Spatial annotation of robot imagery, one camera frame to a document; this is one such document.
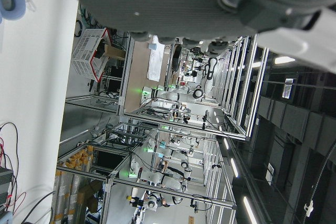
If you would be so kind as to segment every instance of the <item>vent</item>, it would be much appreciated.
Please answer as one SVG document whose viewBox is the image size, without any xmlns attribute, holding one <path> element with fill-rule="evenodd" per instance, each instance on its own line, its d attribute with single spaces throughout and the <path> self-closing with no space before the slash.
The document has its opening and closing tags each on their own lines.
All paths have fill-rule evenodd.
<svg viewBox="0 0 336 224">
<path fill-rule="evenodd" d="M 6 204 L 8 193 L 0 194 L 0 205 Z"/>
<path fill-rule="evenodd" d="M 269 185 L 272 184 L 273 174 L 274 174 L 274 168 L 270 163 L 268 163 L 266 181 L 268 182 Z"/>
<path fill-rule="evenodd" d="M 290 91 L 292 90 L 292 83 L 294 82 L 294 79 L 287 78 L 286 79 L 286 84 L 283 87 L 283 92 L 282 92 L 282 97 L 285 99 L 289 99 L 290 97 Z"/>
<path fill-rule="evenodd" d="M 10 183 L 12 181 L 12 173 L 1 176 L 0 185 Z"/>
</svg>

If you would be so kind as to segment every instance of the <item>electronic device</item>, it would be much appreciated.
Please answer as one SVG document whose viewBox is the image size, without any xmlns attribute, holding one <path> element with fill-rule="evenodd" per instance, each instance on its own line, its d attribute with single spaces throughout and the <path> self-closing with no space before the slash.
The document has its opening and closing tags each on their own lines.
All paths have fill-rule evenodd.
<svg viewBox="0 0 336 224">
<path fill-rule="evenodd" d="M 12 182 L 13 170 L 0 167 L 0 224 L 12 223 L 13 213 L 5 211 L 9 184 Z"/>
</svg>

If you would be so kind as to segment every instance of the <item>white paper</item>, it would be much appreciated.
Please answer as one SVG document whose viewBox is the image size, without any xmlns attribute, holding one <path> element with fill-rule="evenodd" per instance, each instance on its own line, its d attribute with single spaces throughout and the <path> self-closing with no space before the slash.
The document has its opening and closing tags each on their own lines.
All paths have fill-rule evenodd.
<svg viewBox="0 0 336 224">
<path fill-rule="evenodd" d="M 156 50 L 151 50 L 147 78 L 152 81 L 159 81 L 165 45 L 159 43 L 157 36 L 153 36 L 153 43 L 157 44 L 157 46 Z"/>
</svg>

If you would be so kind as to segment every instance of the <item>fluorescent light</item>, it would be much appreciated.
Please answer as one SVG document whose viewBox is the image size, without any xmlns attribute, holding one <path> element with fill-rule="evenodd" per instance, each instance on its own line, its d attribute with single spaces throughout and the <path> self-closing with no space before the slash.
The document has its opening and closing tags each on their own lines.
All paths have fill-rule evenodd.
<svg viewBox="0 0 336 224">
<path fill-rule="evenodd" d="M 229 144 L 227 143 L 226 138 L 224 138 L 224 144 L 225 144 L 226 149 L 228 150 L 229 149 Z"/>
<path fill-rule="evenodd" d="M 250 206 L 250 203 L 248 202 L 246 197 L 244 197 L 244 205 L 245 205 L 245 208 L 247 210 L 248 216 L 250 217 L 251 223 L 252 224 L 258 224 L 257 220 L 256 220 L 256 217 L 254 217 L 254 214 L 253 214 L 252 208 Z"/>
<path fill-rule="evenodd" d="M 288 62 L 292 62 L 295 61 L 295 59 L 290 58 L 288 56 L 280 56 L 275 58 L 275 64 L 283 64 L 283 63 L 288 63 Z"/>
<path fill-rule="evenodd" d="M 260 66 L 261 66 L 261 62 L 260 61 L 252 63 L 252 67 L 253 68 L 259 68 Z"/>
<path fill-rule="evenodd" d="M 237 169 L 236 163 L 233 160 L 233 158 L 231 158 L 231 164 L 232 164 L 233 172 L 235 173 L 236 178 L 238 178 L 238 169 Z"/>
</svg>

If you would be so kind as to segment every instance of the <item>plastic bin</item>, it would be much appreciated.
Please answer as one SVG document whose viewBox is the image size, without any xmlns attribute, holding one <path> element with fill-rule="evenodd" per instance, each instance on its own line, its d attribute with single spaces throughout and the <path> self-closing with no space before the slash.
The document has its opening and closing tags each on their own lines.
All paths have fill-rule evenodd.
<svg viewBox="0 0 336 224">
<path fill-rule="evenodd" d="M 101 56 L 99 59 L 95 57 L 97 47 L 102 39 L 104 39 L 106 44 L 112 46 L 109 32 L 106 28 L 86 29 L 71 56 L 71 63 L 76 73 L 96 82 L 100 82 L 105 65 L 109 60 L 106 56 Z"/>
</svg>

